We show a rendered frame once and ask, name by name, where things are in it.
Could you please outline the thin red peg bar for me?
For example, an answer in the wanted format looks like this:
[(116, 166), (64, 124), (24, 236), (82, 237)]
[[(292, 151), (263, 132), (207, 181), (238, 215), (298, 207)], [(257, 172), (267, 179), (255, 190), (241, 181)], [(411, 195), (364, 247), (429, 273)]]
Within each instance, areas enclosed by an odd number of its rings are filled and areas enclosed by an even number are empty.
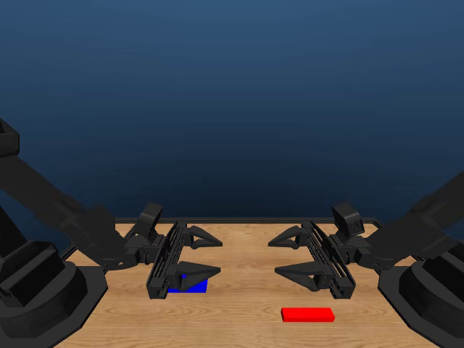
[(335, 319), (330, 307), (282, 307), (281, 317), (287, 323), (331, 323)]

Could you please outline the blue hollow socket block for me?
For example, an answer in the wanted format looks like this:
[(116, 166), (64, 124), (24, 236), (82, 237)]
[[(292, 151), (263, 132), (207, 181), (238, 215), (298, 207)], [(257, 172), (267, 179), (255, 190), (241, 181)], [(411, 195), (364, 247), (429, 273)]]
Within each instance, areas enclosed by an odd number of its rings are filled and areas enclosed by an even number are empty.
[(181, 291), (179, 289), (169, 288), (169, 293), (206, 293), (207, 292), (207, 284), (208, 280), (205, 279), (202, 282), (196, 284), (195, 286), (190, 287), (185, 291)]

